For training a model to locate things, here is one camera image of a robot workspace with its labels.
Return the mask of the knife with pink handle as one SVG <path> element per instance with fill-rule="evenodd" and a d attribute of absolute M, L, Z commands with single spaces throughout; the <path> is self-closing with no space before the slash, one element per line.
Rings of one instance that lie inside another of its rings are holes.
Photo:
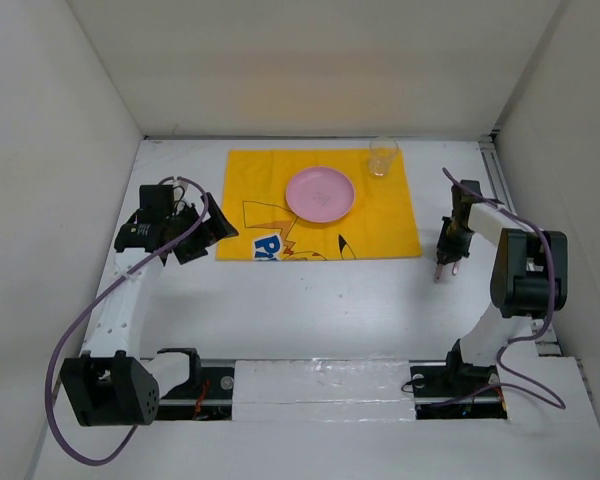
<path fill-rule="evenodd" d="M 436 264 L 436 268 L 435 268 L 435 272 L 434 272 L 434 283 L 438 283 L 441 275 L 442 275 L 442 270 L 443 270 L 443 265 L 440 263 Z"/>

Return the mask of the yellow cartoon print cloth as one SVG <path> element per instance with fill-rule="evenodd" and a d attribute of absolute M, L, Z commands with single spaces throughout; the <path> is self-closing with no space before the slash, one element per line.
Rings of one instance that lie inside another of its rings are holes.
<path fill-rule="evenodd" d="M 220 261 L 417 258 L 422 247 L 402 154 L 383 176 L 367 149 L 233 150 L 222 211 L 237 236 Z"/>

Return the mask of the pink round plate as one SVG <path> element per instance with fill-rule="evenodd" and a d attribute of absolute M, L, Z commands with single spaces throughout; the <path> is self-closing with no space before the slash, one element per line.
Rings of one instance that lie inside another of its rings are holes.
<path fill-rule="evenodd" d="M 285 200 L 300 219 L 326 224 L 345 217 L 353 208 L 356 191 L 342 172 L 310 167 L 296 173 L 285 189 Z"/>

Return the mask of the clear drinking glass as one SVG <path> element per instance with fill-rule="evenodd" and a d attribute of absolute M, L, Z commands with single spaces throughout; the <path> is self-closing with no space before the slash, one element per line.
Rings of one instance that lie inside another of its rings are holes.
<path fill-rule="evenodd" d="M 388 137 L 376 137 L 369 144 L 368 168 L 372 175 L 384 177 L 389 174 L 393 161 L 399 153 L 397 142 Z"/>

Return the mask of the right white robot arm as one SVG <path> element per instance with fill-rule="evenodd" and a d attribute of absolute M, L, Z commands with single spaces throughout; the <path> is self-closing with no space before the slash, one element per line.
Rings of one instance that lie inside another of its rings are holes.
<path fill-rule="evenodd" d="M 435 378 L 445 396 L 466 395 L 484 387 L 497 374 L 497 360 L 507 346 L 530 341 L 519 337 L 525 318 L 540 319 L 542 329 L 566 304 L 568 239 L 560 231 L 543 230 L 482 195 L 480 183 L 453 180 L 452 211 L 442 219 L 436 245 L 436 273 L 446 266 L 456 274 L 479 235 L 496 248 L 490 304 L 474 328 L 456 341 Z"/>

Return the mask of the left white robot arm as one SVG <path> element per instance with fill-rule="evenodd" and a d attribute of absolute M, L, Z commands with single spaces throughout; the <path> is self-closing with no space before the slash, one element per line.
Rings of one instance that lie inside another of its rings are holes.
<path fill-rule="evenodd" d="M 149 425 L 171 391 L 188 397 L 208 390 L 195 349 L 164 347 L 148 361 L 140 356 L 149 297 L 168 258 L 184 265 L 238 234 L 211 193 L 201 201 L 198 211 L 176 198 L 172 185 L 140 187 L 139 207 L 114 240 L 118 284 L 102 300 L 80 355 L 65 359 L 60 369 L 80 425 Z"/>

